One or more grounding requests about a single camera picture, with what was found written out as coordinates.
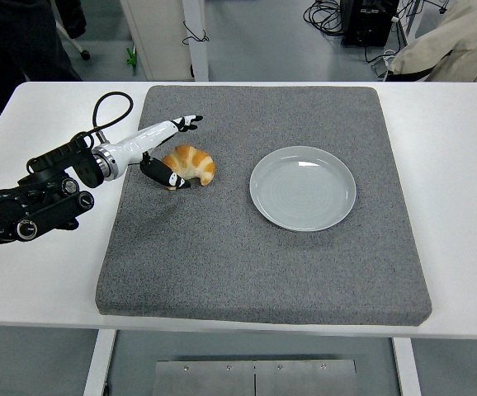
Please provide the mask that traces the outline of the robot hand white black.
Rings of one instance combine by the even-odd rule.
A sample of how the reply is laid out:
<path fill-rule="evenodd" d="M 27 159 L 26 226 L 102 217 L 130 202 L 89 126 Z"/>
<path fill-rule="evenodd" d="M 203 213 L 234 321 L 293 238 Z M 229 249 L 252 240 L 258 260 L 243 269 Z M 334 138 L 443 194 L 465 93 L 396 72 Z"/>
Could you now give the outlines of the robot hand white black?
<path fill-rule="evenodd" d="M 96 153 L 102 155 L 109 167 L 105 179 L 112 181 L 119 178 L 129 165 L 140 163 L 145 153 L 151 153 L 178 132 L 195 130 L 196 122 L 202 119 L 202 115 L 186 115 L 175 120 L 165 120 L 143 128 L 118 143 L 101 144 L 96 148 Z"/>

